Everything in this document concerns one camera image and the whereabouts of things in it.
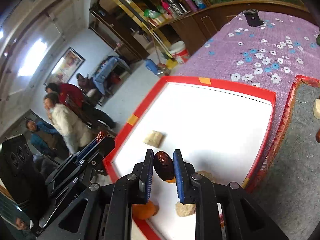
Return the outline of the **beige chunk box bottom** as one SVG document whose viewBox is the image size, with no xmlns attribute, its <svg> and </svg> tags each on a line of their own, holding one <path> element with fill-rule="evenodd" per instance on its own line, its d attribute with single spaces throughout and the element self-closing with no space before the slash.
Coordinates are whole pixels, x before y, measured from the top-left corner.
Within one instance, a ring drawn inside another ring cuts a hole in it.
<svg viewBox="0 0 320 240">
<path fill-rule="evenodd" d="M 182 204 L 177 202 L 175 210 L 179 217 L 191 216 L 196 212 L 196 204 Z"/>
</svg>

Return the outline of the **person in red jacket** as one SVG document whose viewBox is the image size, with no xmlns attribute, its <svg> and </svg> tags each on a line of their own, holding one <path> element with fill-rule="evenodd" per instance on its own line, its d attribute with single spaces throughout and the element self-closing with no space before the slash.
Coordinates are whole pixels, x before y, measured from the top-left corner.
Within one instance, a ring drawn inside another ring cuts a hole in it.
<svg viewBox="0 0 320 240">
<path fill-rule="evenodd" d="M 56 93 L 59 97 L 59 103 L 71 109 L 83 122 L 96 124 L 102 122 L 109 129 L 114 129 L 116 123 L 103 111 L 85 102 L 84 95 L 80 88 L 69 83 L 48 83 L 45 91 L 47 94 Z"/>
</svg>

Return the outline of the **green leafy vegetable bunch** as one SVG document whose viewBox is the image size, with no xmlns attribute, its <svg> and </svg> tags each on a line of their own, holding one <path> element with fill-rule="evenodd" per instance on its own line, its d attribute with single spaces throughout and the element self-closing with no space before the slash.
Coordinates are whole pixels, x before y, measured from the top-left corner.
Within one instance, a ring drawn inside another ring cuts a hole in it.
<svg viewBox="0 0 320 240">
<path fill-rule="evenodd" d="M 316 38 L 316 43 L 317 43 L 318 46 L 320 46 L 320 34 Z"/>
</svg>

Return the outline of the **purple floral tablecloth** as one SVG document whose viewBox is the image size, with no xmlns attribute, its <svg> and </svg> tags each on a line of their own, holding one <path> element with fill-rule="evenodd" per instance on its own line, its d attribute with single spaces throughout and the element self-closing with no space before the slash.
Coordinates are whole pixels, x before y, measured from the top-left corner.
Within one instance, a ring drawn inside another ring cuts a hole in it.
<svg viewBox="0 0 320 240">
<path fill-rule="evenodd" d="M 260 27 L 235 16 L 176 71 L 178 76 L 209 77 L 257 86 L 276 93 L 264 155 L 276 136 L 297 75 L 319 79 L 319 46 L 314 24 L 276 12 L 259 12 Z"/>
</svg>

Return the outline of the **blue covered table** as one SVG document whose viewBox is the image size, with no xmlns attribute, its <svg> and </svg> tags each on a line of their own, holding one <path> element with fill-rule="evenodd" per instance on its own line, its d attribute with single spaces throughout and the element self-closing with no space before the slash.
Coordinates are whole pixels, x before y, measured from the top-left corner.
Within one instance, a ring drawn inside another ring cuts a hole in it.
<svg viewBox="0 0 320 240">
<path fill-rule="evenodd" d="M 104 85 L 104 83 L 117 66 L 123 68 L 129 74 L 132 73 L 131 68 L 123 59 L 117 56 L 109 56 L 99 64 L 97 70 L 92 75 L 93 83 L 103 96 L 112 95 L 112 92 Z"/>
</svg>

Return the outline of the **person in blue jacket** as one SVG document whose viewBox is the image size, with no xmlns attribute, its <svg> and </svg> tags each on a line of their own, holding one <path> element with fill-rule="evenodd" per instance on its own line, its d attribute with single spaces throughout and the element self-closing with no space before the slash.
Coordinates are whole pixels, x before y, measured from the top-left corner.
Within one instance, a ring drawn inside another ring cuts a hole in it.
<svg viewBox="0 0 320 240">
<path fill-rule="evenodd" d="M 26 128 L 31 131 L 31 144 L 42 154 L 62 160 L 69 156 L 63 137 L 52 125 L 27 119 Z"/>
</svg>

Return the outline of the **grey felt mat red border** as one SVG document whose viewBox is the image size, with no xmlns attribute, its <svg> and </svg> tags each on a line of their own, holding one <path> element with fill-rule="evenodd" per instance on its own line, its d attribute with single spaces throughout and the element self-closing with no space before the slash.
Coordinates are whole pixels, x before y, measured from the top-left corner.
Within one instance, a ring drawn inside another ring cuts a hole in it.
<svg viewBox="0 0 320 240">
<path fill-rule="evenodd" d="M 273 144 L 247 185 L 289 239 L 319 239 L 319 79 L 297 75 Z"/>
</svg>

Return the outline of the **red box white inside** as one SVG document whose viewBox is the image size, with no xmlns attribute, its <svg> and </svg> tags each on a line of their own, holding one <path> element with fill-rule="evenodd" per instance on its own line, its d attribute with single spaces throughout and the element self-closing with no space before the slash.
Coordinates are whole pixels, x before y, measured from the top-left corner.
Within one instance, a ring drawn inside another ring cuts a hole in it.
<svg viewBox="0 0 320 240">
<path fill-rule="evenodd" d="M 266 224 L 236 190 L 244 189 L 262 159 L 271 130 L 276 93 L 207 77 L 169 76 L 150 90 L 116 137 L 105 158 L 113 181 L 131 173 L 150 146 L 146 137 L 164 135 L 153 152 L 180 150 L 186 163 L 215 180 L 218 219 L 229 239 L 263 238 Z"/>
</svg>

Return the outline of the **black cylindrical holder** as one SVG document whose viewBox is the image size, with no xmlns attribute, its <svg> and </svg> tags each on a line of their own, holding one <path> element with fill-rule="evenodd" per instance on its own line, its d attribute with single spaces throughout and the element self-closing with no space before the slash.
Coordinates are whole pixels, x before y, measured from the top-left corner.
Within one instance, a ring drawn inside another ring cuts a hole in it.
<svg viewBox="0 0 320 240">
<path fill-rule="evenodd" d="M 258 27 L 264 24 L 264 21 L 259 17 L 259 10 L 247 9 L 242 12 L 246 18 L 247 24 L 250 27 Z"/>
</svg>

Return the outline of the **beige chunk left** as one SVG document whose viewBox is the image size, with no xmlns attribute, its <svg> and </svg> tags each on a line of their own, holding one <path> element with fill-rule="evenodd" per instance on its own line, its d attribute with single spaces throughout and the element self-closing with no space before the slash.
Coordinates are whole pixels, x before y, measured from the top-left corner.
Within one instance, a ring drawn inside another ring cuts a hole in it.
<svg viewBox="0 0 320 240">
<path fill-rule="evenodd" d="M 316 119 L 320 119 L 320 99 L 316 99 L 313 103 L 313 115 Z"/>
</svg>

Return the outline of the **blue jug on floor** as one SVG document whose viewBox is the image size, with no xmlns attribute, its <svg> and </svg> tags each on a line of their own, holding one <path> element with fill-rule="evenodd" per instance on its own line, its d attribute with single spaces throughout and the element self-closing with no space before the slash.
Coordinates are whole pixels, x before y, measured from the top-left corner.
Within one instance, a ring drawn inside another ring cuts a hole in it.
<svg viewBox="0 0 320 240">
<path fill-rule="evenodd" d="M 153 74 L 157 76 L 164 74 L 162 68 L 157 66 L 157 64 L 155 64 L 151 59 L 145 60 L 145 66 L 149 71 L 151 71 Z"/>
</svg>

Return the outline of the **person in white jacket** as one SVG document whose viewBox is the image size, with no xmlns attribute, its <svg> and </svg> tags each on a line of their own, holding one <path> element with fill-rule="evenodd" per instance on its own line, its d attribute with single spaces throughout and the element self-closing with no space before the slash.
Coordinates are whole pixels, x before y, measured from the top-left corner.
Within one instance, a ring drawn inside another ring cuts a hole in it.
<svg viewBox="0 0 320 240">
<path fill-rule="evenodd" d="M 43 99 L 48 118 L 63 137 L 70 154 L 86 147 L 93 140 L 87 125 L 67 106 L 59 102 L 57 93 L 48 93 Z"/>
</svg>

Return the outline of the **beige chunk in box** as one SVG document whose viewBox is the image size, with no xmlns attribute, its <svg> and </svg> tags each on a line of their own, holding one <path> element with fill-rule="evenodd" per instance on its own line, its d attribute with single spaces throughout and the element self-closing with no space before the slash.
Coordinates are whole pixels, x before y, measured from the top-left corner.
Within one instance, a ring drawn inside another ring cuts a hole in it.
<svg viewBox="0 0 320 240">
<path fill-rule="evenodd" d="M 164 139 L 164 134 L 159 131 L 152 131 L 145 139 L 144 143 L 159 148 L 159 146 L 162 143 L 162 140 Z"/>
</svg>

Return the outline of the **orange fruit in box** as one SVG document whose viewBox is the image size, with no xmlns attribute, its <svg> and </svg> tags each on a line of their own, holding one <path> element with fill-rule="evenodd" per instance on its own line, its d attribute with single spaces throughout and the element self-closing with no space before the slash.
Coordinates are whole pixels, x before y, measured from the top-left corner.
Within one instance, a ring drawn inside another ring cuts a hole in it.
<svg viewBox="0 0 320 240">
<path fill-rule="evenodd" d="M 158 205 L 149 200 L 146 204 L 133 204 L 132 215 L 134 218 L 146 220 L 156 215 L 159 211 Z"/>
</svg>

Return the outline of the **framed wall picture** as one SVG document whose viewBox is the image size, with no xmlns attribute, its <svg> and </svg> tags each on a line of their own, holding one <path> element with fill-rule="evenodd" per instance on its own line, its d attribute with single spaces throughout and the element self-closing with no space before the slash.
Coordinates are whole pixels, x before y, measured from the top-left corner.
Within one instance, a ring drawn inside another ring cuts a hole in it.
<svg viewBox="0 0 320 240">
<path fill-rule="evenodd" d="M 84 57 L 72 47 L 69 47 L 47 76 L 44 85 L 46 86 L 49 83 L 67 83 L 85 61 Z"/>
</svg>

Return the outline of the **dark wooden cabinet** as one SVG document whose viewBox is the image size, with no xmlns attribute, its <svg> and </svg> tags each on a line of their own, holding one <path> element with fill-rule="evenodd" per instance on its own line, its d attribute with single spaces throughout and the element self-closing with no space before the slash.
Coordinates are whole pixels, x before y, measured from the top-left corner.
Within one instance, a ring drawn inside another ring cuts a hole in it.
<svg viewBox="0 0 320 240">
<path fill-rule="evenodd" d="M 314 19 L 305 5 L 273 0 L 238 0 L 212 4 L 210 0 L 111 0 L 151 34 L 162 49 L 181 39 L 189 53 L 195 53 L 205 40 L 247 9 L 278 12 Z"/>
</svg>

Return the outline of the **red date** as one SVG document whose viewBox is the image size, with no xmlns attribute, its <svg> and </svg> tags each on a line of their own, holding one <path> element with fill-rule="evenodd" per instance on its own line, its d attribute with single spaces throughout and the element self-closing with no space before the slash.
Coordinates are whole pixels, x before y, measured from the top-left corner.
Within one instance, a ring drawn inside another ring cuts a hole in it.
<svg viewBox="0 0 320 240">
<path fill-rule="evenodd" d="M 109 137 L 109 136 L 110 136 L 110 134 L 108 133 L 108 131 L 100 131 L 97 134 L 97 144 L 99 142 L 101 142 L 104 138 Z"/>
<path fill-rule="evenodd" d="M 155 154 L 153 167 L 161 180 L 169 181 L 175 178 L 174 163 L 166 152 L 158 151 Z"/>
<path fill-rule="evenodd" d="M 320 143 L 320 129 L 318 130 L 318 132 L 316 133 L 316 141 L 318 143 Z"/>
</svg>

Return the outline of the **white red bucket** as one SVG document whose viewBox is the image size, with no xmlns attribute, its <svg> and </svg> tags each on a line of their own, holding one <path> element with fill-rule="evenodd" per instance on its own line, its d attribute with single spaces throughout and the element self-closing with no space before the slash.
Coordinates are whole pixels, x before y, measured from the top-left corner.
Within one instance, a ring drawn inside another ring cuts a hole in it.
<svg viewBox="0 0 320 240">
<path fill-rule="evenodd" d="M 187 50 L 186 45 L 183 41 L 174 43 L 169 48 L 169 53 L 179 64 L 185 64 L 190 58 L 189 51 Z"/>
</svg>

